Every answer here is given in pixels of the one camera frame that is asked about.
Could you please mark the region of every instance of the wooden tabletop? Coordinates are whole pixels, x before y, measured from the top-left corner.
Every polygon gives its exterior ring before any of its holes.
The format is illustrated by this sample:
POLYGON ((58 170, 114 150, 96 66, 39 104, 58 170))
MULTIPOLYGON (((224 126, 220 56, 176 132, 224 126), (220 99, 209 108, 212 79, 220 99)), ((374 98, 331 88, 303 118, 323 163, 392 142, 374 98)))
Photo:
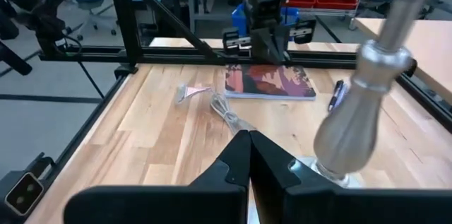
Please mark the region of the wooden tabletop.
MULTIPOLYGON (((383 19, 356 18, 356 26, 369 36, 379 34, 383 19)), ((417 20, 405 46, 417 60, 415 75, 452 103, 452 21, 417 20)))
MULTIPOLYGON (((209 40, 219 45, 219 40, 209 40)), ((188 46, 156 39, 154 46, 188 46)), ((352 51, 356 45, 311 43, 293 49, 352 51)), ((230 100, 242 119, 294 156, 314 154, 313 140, 337 80, 351 71, 306 69, 315 101, 230 100)), ((232 138, 210 107, 209 95, 179 106, 180 83, 224 90, 222 66, 141 64, 129 76, 78 150, 38 204, 28 224, 62 222, 72 195, 99 184, 188 184, 232 138)), ((395 84, 384 99, 379 140, 370 163, 357 175, 367 187, 452 188, 452 136, 395 84)))

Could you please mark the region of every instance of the white cable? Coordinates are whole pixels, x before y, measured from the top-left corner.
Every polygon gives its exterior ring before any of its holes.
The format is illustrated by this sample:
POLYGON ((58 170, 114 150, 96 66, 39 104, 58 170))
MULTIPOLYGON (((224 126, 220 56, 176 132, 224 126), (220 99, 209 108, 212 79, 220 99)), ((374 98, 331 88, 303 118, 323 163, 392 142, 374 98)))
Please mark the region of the white cable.
POLYGON ((235 114, 227 99, 218 93, 213 93, 210 100, 210 106, 226 121, 226 124, 231 129, 232 134, 236 134, 242 129, 245 130, 256 130, 251 124, 243 119, 240 119, 237 114, 235 114))

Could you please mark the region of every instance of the chair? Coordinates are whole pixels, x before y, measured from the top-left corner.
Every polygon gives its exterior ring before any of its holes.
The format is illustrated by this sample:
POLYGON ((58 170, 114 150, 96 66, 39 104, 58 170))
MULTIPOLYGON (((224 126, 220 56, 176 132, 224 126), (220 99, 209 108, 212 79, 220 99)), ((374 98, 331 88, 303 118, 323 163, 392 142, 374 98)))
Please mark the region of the chair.
POLYGON ((82 32, 87 25, 92 25, 95 30, 98 29, 97 25, 102 25, 111 29, 111 34, 116 35, 117 19, 112 16, 101 16, 93 13, 94 8, 99 8, 103 4, 104 0, 75 0, 80 9, 89 11, 88 17, 82 26, 77 30, 77 40, 83 40, 82 32))

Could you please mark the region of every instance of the book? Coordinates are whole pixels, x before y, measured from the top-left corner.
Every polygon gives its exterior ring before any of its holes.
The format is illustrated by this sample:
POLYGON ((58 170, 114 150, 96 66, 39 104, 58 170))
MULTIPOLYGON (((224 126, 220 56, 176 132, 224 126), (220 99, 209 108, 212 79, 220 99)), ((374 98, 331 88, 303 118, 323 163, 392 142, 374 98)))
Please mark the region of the book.
POLYGON ((316 92, 301 66, 227 65, 227 98, 314 100, 316 92))

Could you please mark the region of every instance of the floor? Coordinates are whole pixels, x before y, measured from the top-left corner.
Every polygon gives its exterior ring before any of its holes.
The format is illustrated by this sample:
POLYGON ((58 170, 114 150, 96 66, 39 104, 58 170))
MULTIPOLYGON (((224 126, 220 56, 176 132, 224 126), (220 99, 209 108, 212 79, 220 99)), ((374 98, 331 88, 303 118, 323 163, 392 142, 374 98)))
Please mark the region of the floor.
MULTIPOLYGON (((111 0, 105 1, 95 12, 111 3, 111 0)), ((114 16, 114 8, 103 14, 114 16)), ((74 5, 63 3, 59 7, 58 15, 66 25, 74 28, 84 21, 87 13, 74 5)), ((429 18, 451 20, 452 16, 435 11, 429 18)), ((321 20, 342 42, 362 43, 367 39, 359 30, 348 30, 347 23, 337 18, 322 17, 321 20)), ((227 27, 230 27, 230 22, 199 21, 196 33, 199 37, 221 37, 222 29, 227 27)), ((118 35, 112 36, 109 29, 100 28, 96 31, 87 28, 83 36, 82 43, 85 45, 123 45, 120 31, 118 35)), ((319 24, 313 41, 335 42, 319 24)), ((39 49, 34 32, 23 26, 20 26, 20 35, 16 39, 4 42, 21 57, 28 57, 39 49)), ((40 61, 37 57, 32 58, 29 63, 33 67, 30 75, 21 76, 12 71, 0 78, 0 94, 98 97, 77 64, 40 61)), ((114 83, 113 70, 118 64, 85 65, 101 90, 106 93, 114 83)), ((7 68, 5 63, 0 62, 0 72, 7 68)), ((0 177, 10 170, 22 170, 40 152, 58 158, 94 108, 94 104, 0 100, 0 177)))

